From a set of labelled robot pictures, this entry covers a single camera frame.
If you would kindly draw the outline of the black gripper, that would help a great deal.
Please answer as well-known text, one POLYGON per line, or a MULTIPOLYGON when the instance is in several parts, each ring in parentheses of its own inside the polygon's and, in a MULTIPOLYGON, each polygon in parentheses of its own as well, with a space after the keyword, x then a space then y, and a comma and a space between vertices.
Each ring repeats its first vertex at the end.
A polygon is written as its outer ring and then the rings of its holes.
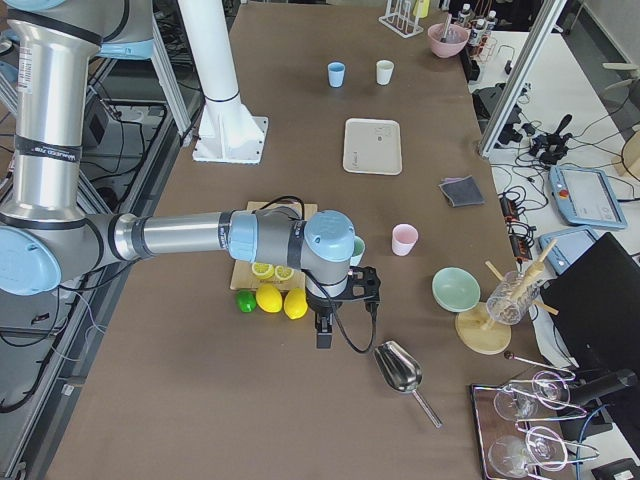
POLYGON ((341 305, 338 296, 344 292, 346 286, 346 279, 334 284, 318 283, 315 279, 305 280, 307 304, 315 314, 317 349, 331 348, 334 324, 344 331, 337 310, 341 305))

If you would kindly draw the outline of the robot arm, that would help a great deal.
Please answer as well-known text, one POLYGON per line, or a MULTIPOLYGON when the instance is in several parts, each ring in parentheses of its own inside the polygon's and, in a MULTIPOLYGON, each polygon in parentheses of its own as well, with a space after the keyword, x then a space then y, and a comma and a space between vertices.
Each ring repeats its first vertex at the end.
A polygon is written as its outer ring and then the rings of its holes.
POLYGON ((146 59, 148 1, 11 1, 20 40, 12 197, 1 208, 1 287, 36 295, 119 261, 224 250, 305 273, 316 344, 331 344, 349 284, 355 229, 337 211, 289 207, 177 217, 89 215, 77 204, 89 61, 146 59))

